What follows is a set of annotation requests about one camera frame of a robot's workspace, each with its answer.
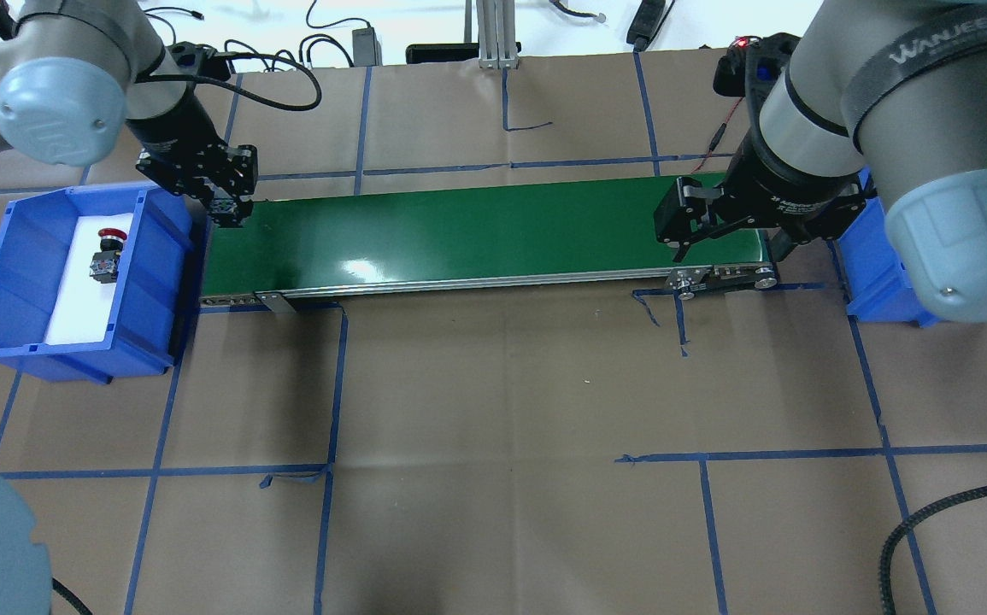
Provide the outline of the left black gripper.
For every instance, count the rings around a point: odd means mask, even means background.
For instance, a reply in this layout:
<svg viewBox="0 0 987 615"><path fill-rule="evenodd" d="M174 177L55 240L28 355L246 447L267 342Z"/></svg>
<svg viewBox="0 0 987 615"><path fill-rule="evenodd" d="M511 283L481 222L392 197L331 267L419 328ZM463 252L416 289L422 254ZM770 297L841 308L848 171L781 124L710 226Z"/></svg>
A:
<svg viewBox="0 0 987 615"><path fill-rule="evenodd" d="M221 138L195 94L160 115L129 118L126 127L142 145L135 167L147 179L197 200L218 227L244 226L254 210L258 148Z"/></svg>

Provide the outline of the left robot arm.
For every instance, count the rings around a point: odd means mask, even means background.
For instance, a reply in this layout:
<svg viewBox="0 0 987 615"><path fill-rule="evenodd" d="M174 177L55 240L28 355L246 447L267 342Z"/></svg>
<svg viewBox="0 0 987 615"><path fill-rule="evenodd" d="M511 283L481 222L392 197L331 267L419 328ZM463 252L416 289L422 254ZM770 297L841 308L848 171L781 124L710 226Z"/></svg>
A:
<svg viewBox="0 0 987 615"><path fill-rule="evenodd" d="M0 42L0 152L88 167L129 130L147 179L218 226L250 217L257 149L224 140L196 94L230 81L184 65L136 3L27 1L12 31Z"/></svg>

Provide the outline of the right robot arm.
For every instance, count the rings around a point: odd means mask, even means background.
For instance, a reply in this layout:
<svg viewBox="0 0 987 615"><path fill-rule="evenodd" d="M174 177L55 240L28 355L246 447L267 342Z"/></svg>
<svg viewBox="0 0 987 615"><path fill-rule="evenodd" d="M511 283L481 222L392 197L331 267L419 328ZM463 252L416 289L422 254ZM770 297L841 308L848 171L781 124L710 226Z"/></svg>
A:
<svg viewBox="0 0 987 615"><path fill-rule="evenodd" d="M868 170L919 303L987 322L987 1L825 1L800 38L729 46L714 89L749 129L719 186L658 202L674 261L742 229L774 227L777 260L837 237Z"/></svg>

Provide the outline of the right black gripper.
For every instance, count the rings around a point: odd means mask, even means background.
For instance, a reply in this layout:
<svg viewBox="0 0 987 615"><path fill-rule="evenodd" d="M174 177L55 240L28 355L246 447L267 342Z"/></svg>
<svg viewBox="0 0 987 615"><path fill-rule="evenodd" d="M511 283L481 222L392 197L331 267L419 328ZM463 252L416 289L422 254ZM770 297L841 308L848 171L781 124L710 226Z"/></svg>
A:
<svg viewBox="0 0 987 615"><path fill-rule="evenodd" d="M819 178L794 170L749 130L719 183L674 180L654 211L655 238L673 246L673 262L684 262L696 243L775 227L772 258L786 260L798 245L841 237L868 196L859 174Z"/></svg>

